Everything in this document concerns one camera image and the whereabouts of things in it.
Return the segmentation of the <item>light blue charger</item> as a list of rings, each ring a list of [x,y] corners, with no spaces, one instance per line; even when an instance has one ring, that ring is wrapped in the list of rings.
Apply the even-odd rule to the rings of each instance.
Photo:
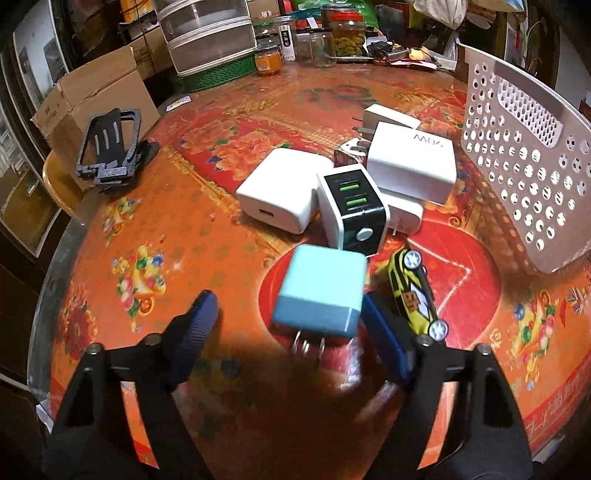
[[[294,248],[271,314],[290,351],[318,361],[358,333],[368,259],[361,253],[301,244]]]

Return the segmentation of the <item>white 90W charger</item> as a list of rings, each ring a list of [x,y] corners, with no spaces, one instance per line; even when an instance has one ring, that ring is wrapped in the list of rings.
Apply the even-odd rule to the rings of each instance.
[[[457,181],[453,142],[420,130],[380,122],[367,170],[378,187],[444,205]]]

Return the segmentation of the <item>white perforated plastic basket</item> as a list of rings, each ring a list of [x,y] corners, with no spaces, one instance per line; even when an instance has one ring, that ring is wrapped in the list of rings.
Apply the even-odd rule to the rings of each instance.
[[[590,250],[590,124],[524,70],[465,46],[461,145],[499,198],[536,269]]]

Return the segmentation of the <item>white square charger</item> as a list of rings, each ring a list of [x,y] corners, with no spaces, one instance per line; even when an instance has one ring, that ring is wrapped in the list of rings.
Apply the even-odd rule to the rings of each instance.
[[[318,175],[334,168],[323,155],[276,148],[236,189],[246,215],[267,225],[301,234],[318,212]]]

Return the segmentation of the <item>Hello Kitty charger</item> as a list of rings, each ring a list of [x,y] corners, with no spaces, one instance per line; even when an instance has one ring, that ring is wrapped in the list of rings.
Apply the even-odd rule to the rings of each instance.
[[[335,167],[361,164],[367,166],[367,155],[370,149],[370,141],[363,138],[353,138],[339,146],[334,151]]]

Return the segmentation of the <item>yellow toy car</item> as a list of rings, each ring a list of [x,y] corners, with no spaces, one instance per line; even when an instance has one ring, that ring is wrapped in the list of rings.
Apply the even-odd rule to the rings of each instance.
[[[394,302],[411,330],[444,343],[450,328],[437,313],[422,254],[408,246],[394,251],[387,272]]]

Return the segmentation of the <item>red floral tablecloth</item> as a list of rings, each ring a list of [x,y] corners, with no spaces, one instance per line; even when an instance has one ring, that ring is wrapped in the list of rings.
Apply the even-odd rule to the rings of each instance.
[[[188,380],[174,392],[191,439],[218,479],[360,479],[405,399],[365,328],[353,337],[276,321],[288,280],[360,285],[386,301],[391,258],[426,267],[449,346],[488,344],[505,370],[533,451],[571,419],[590,390],[590,261],[553,275],[526,256],[510,191],[496,194],[457,154],[444,204],[419,230],[389,233],[366,272],[335,267],[322,220],[288,233],[242,211],[238,187],[271,153],[332,154],[373,104],[411,115],[422,132],[458,140],[464,83],[444,73],[371,66],[294,66],[200,93],[165,114],[160,150],[129,192],[100,202],[64,279],[49,374],[56,413],[84,350],[162,331],[199,292],[219,316]]]

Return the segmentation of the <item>black and white dual-USB charger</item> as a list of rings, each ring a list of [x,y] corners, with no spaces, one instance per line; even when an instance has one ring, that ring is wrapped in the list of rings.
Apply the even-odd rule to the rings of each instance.
[[[362,164],[318,173],[318,207],[329,247],[366,257],[382,250],[390,208]]]

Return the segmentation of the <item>black phone stand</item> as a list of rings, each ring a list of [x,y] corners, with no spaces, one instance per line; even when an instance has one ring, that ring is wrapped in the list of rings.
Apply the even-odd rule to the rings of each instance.
[[[93,116],[77,157],[77,177],[104,189],[132,183],[160,149],[157,142],[139,138],[140,127],[137,108]]]

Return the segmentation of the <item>small white charger behind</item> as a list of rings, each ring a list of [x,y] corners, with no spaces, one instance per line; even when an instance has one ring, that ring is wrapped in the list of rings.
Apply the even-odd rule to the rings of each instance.
[[[393,124],[401,127],[417,129],[421,121],[417,118],[399,112],[380,104],[373,104],[363,110],[361,118],[355,117],[361,125],[353,129],[367,140],[372,140],[380,123]]]

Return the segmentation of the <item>cardboard box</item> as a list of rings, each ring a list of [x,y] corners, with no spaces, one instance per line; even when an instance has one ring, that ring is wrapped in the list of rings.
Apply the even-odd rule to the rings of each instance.
[[[90,181],[77,177],[75,166],[89,121],[118,108],[141,113],[144,137],[160,115],[137,71],[131,47],[103,55],[62,77],[36,110],[32,122],[81,190]]]

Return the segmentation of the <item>jar with orange contents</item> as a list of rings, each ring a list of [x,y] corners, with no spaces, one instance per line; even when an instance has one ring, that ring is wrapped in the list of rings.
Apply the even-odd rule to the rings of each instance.
[[[254,63],[256,63],[256,70],[259,75],[271,76],[280,73],[283,66],[280,47],[273,44],[260,45],[254,51]]]

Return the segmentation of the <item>white drawer tower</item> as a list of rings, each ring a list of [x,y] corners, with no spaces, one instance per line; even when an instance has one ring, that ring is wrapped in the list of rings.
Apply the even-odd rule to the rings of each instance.
[[[181,77],[221,66],[256,49],[245,0],[155,1],[153,5]]]

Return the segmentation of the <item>red-lid pickle jar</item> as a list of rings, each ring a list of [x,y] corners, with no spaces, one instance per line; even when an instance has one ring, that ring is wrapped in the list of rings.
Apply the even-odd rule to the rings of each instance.
[[[335,11],[331,16],[335,55],[341,58],[366,55],[366,25],[359,12]]]

